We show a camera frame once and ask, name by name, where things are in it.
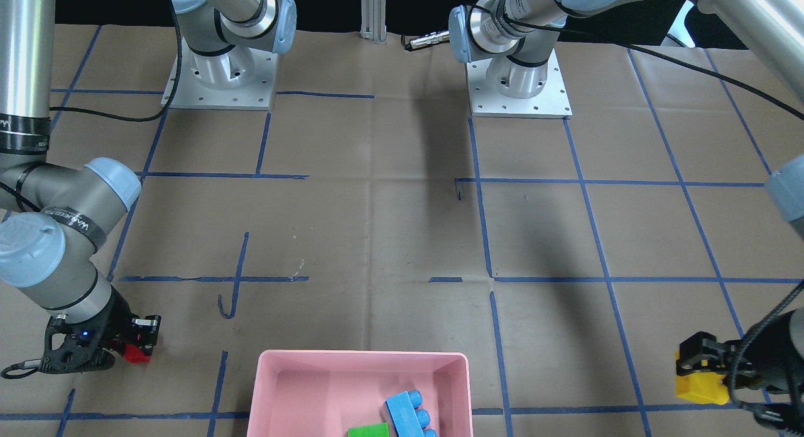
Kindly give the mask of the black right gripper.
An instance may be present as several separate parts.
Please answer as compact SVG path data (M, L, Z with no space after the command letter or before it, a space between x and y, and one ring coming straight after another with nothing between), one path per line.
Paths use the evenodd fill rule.
M109 302L97 316L80 323L51 317L38 371L72 374L111 369L116 356L123 357L127 343L152 356L160 326L161 316L138 316L113 288Z

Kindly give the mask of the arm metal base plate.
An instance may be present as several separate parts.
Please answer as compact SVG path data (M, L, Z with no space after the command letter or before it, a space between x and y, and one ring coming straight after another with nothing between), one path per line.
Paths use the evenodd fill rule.
M557 53L535 68L507 57L466 64L466 82L474 117L568 119L573 116Z
M216 57L201 56L183 41L182 71L170 108L269 111L280 55L236 46Z

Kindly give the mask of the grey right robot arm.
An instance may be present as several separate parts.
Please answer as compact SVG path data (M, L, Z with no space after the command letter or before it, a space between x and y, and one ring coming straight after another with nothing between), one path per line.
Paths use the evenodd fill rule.
M49 314L42 356L2 378L149 362L161 316L138 316L92 256L141 194L140 177L100 157L74 169L48 162L57 0L2 0L2 281ZM260 51L290 50L294 0L170 0L176 69L160 119L197 76L209 90L253 84Z

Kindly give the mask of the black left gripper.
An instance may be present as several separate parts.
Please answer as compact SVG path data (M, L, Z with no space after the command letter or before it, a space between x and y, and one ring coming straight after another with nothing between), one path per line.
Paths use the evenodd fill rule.
M718 342L708 332L697 332L680 344L677 374L724 374L734 371L734 389L764 389L788 395L787 402L747 403L758 425L787 436L802 435L803 384L802 312L789 311L770 320L756 337Z

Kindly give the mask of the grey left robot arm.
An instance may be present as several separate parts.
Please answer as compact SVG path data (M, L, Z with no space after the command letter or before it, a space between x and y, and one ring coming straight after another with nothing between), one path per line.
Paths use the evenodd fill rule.
M666 60L744 90L795 119L802 106L767 91L695 66L642 42L661 42L671 29L668 3L690 5L716 19L715 40L751 51L781 84L802 100L802 0L479 0L453 8L450 45L468 66L486 60L486 80L495 94L511 100L539 97L551 84L548 59L557 40L588 40L620 46ZM755 422L784 436L802 435L802 296L796 285L766 316L731 342L698 332L680 344L678 385L706 375L707 387L752 414Z

